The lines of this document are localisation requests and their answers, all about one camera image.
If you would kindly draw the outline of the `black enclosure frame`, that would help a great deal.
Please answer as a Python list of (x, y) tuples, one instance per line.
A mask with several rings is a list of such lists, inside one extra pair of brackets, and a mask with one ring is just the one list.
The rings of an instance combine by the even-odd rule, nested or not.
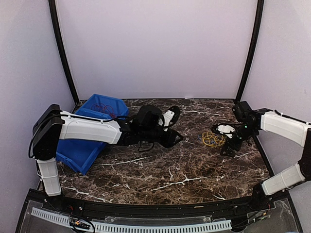
[(74, 102), (240, 99), (261, 0), (51, 0), (52, 27)]

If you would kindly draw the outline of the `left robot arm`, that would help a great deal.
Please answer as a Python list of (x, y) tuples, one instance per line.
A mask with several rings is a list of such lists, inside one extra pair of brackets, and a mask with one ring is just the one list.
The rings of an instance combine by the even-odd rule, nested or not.
[(172, 129), (179, 116), (178, 106), (163, 113), (153, 105), (144, 105), (133, 116), (100, 119), (62, 111), (58, 104), (50, 105), (34, 125), (28, 147), (28, 156), (37, 162), (50, 205), (59, 212), (69, 207), (68, 200), (61, 195), (56, 165), (59, 140), (82, 139), (118, 146), (148, 142), (172, 148), (184, 139)]

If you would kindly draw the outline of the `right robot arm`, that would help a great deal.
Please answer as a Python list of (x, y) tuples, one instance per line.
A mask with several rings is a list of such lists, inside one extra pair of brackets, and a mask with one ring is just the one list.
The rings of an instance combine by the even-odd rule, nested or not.
[(267, 197), (289, 191), (292, 196), (306, 197), (311, 191), (311, 124), (277, 110), (235, 106), (237, 123), (219, 123), (217, 134), (226, 138), (221, 155), (233, 156), (252, 136), (262, 143), (275, 175), (257, 183), (248, 207), (259, 210)]

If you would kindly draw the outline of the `blue three-compartment plastic bin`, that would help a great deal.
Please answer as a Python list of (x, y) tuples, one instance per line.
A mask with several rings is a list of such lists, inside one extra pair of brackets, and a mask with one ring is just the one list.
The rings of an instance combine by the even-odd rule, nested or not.
[[(74, 113), (84, 117), (112, 119), (127, 116), (129, 109), (121, 99), (94, 94)], [(104, 142), (82, 139), (60, 140), (56, 160), (85, 175), (106, 145)]]

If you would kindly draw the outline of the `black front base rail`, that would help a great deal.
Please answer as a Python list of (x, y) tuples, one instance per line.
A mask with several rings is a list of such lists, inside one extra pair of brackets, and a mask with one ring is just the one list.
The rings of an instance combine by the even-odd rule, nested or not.
[(147, 219), (211, 216), (213, 219), (235, 219), (246, 218), (248, 214), (254, 212), (248, 205), (250, 196), (199, 204), (130, 205), (88, 201), (63, 195), (53, 198), (47, 197), (44, 192), (29, 189), (26, 199), (37, 201), (49, 210), (73, 213), (89, 219), (104, 219), (108, 216)]

